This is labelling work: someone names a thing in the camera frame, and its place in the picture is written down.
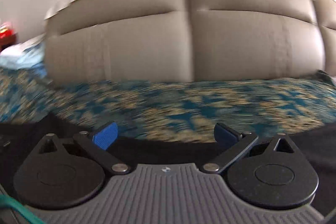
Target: teal cable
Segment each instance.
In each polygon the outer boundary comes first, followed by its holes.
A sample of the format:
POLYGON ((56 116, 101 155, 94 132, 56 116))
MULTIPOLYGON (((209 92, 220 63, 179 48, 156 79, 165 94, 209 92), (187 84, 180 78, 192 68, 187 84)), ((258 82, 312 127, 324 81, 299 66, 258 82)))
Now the teal cable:
POLYGON ((10 208, 22 215, 30 224, 46 224, 31 211, 8 195, 0 195, 0 209, 10 208))

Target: circular indentation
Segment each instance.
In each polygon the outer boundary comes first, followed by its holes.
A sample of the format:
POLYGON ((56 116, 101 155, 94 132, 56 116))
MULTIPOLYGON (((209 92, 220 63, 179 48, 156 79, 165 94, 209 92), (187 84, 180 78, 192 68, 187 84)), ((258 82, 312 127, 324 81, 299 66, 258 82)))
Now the circular indentation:
POLYGON ((128 170, 128 166, 126 164, 115 164, 112 166, 112 170, 114 172, 126 172, 128 170))
POLYGON ((74 179, 76 170, 65 164, 48 166, 38 172, 37 178, 46 185, 56 186, 66 184, 74 179))
POLYGON ((294 172, 286 166, 267 164, 260 166, 255 176, 268 185, 286 185, 294 179, 294 172))
POLYGON ((216 171, 219 170, 219 165, 218 164, 208 163, 208 164, 204 164, 203 165, 203 169, 205 171, 209 171, 209 172, 216 172, 216 171))

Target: floral bedspread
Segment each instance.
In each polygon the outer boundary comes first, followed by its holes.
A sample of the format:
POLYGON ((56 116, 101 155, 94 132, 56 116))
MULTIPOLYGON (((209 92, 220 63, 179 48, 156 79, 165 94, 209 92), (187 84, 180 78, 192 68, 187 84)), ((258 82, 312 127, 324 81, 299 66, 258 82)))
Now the floral bedspread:
POLYGON ((126 81, 53 89, 29 72, 0 69, 0 122, 36 122, 48 112, 98 129, 166 141, 213 142, 215 123, 260 136, 296 133, 336 121, 336 89, 309 79, 150 83, 126 81))

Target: wooden nightstand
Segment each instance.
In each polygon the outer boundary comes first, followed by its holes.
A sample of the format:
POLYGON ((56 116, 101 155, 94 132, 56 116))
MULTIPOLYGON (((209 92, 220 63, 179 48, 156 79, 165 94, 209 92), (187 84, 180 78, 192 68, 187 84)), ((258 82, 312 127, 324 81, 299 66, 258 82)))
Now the wooden nightstand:
POLYGON ((11 35, 10 37, 5 37, 5 38, 1 38, 0 39, 0 52, 11 46, 11 45, 14 45, 16 42, 16 33, 11 35))

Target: silver bolt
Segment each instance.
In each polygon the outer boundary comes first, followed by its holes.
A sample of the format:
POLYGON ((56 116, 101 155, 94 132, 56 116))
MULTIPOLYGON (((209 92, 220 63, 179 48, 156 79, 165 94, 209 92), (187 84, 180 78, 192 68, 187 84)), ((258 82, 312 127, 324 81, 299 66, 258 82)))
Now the silver bolt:
POLYGON ((219 170, 219 165, 218 164, 211 164, 211 163, 204 164, 203 165, 203 169, 205 171, 209 171, 209 172, 216 172, 216 171, 219 170))
POLYGON ((126 164, 115 164, 112 166, 112 170, 114 172, 126 172, 128 170, 128 166, 126 164))

